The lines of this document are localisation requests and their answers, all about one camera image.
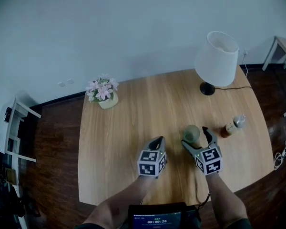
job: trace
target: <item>white pot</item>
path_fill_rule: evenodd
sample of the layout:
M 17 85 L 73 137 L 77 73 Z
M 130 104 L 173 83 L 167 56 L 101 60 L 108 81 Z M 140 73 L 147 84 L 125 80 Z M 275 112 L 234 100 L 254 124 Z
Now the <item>white pot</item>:
M 113 106 L 115 106 L 119 101 L 118 95 L 116 92 L 113 92 L 113 99 L 108 98 L 105 101 L 99 102 L 99 105 L 101 106 L 102 109 L 109 109 Z

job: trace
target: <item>white lampshade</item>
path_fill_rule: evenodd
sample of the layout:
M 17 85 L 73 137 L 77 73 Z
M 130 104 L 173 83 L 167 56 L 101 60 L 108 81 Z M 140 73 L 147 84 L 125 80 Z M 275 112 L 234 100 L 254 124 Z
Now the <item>white lampshade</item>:
M 213 31 L 195 59 L 198 75 L 214 86 L 227 86 L 235 78 L 238 57 L 238 44 L 229 35 Z

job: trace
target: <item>screen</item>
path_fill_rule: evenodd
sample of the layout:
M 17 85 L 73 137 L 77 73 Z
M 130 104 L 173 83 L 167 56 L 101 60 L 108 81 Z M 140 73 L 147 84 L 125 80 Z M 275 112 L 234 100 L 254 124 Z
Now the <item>screen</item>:
M 133 215 L 133 228 L 177 229 L 180 226 L 181 212 L 157 215 Z

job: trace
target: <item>dark wooden floor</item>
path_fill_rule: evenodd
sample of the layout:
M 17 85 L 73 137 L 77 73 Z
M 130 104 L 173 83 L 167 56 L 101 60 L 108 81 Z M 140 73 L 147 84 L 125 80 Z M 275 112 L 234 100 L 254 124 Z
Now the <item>dark wooden floor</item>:
M 273 153 L 286 140 L 286 70 L 250 71 L 251 83 L 264 113 Z M 41 108 L 42 118 L 31 131 L 36 163 L 27 163 L 20 183 L 36 199 L 41 217 L 30 219 L 30 228 L 73 228 L 94 206 L 79 202 L 78 143 L 83 97 Z M 286 206 L 286 158 L 282 166 L 256 183 L 236 192 L 244 201 L 254 228 L 275 228 Z M 218 228 L 211 203 L 200 210 L 202 228 Z

